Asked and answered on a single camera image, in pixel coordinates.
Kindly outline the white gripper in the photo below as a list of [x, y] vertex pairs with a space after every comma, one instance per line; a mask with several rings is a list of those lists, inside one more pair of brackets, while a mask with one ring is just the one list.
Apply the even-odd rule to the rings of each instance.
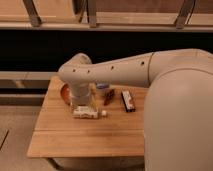
[[70, 108], [72, 116], [73, 110], [76, 109], [78, 106], [90, 106], [98, 110], [95, 99], [91, 93], [83, 96], [74, 96], [73, 94], [70, 94]]

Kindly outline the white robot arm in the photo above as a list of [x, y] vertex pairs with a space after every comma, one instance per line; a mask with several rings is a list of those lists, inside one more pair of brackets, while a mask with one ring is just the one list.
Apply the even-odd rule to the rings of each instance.
[[79, 53], [58, 74], [75, 104], [89, 103], [92, 82], [148, 89], [145, 171], [213, 171], [212, 53], [158, 51], [98, 64]]

